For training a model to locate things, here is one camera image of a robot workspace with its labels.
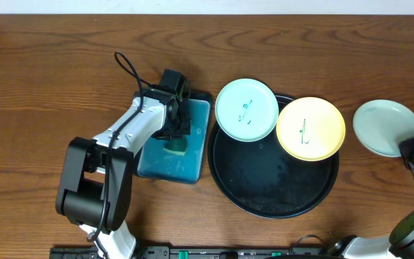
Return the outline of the green scouring sponge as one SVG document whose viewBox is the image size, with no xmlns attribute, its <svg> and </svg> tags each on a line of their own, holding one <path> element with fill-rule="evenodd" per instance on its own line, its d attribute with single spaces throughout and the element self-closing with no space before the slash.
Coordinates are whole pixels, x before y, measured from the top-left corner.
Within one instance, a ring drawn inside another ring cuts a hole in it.
<svg viewBox="0 0 414 259">
<path fill-rule="evenodd" d="M 163 147 L 163 150 L 174 154 L 174 155 L 184 155 L 188 149 L 188 141 L 186 137 L 173 138 L 168 140 Z"/>
</svg>

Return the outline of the mint plate with blue streak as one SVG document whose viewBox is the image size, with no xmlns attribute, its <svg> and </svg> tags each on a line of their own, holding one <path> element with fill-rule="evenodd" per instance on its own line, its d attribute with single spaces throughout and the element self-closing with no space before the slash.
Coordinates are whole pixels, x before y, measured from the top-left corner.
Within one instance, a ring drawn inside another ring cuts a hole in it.
<svg viewBox="0 0 414 259">
<path fill-rule="evenodd" d="M 397 158 L 401 156 L 399 143 L 414 137 L 414 113 L 396 101 L 368 101 L 355 111 L 353 128 L 366 149 Z"/>
</svg>

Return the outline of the yellow plate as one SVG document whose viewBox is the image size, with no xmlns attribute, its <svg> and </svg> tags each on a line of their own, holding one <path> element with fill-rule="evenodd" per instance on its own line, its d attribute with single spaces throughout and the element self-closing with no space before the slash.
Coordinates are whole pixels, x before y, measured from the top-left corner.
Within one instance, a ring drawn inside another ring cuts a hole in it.
<svg viewBox="0 0 414 259">
<path fill-rule="evenodd" d="M 276 135 L 288 154 L 313 162 L 327 159 L 340 149 L 346 125 L 341 112 L 329 101 L 303 97 L 282 109 Z"/>
</svg>

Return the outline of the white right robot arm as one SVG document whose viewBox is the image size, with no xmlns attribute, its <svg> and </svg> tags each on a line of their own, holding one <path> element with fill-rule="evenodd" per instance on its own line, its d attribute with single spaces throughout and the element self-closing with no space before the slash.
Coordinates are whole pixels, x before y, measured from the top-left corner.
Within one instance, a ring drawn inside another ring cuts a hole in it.
<svg viewBox="0 0 414 259">
<path fill-rule="evenodd" d="M 405 167 L 414 178 L 414 137 L 398 145 Z M 402 219 L 390 236 L 363 238 L 346 237 L 327 250 L 329 255 L 353 259 L 414 259 L 414 210 Z"/>
</svg>

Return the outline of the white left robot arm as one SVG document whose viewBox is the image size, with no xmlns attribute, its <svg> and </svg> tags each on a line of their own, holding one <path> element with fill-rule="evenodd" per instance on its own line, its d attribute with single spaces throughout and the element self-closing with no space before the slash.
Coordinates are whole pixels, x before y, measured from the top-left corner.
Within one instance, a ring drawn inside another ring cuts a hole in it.
<svg viewBox="0 0 414 259">
<path fill-rule="evenodd" d="M 137 241 L 125 222 L 135 156 L 151 138 L 173 140 L 190 133 L 184 91 L 147 88 L 129 109 L 91 139 L 70 141 L 55 210 L 79 226 L 102 258 L 131 258 Z"/>
</svg>

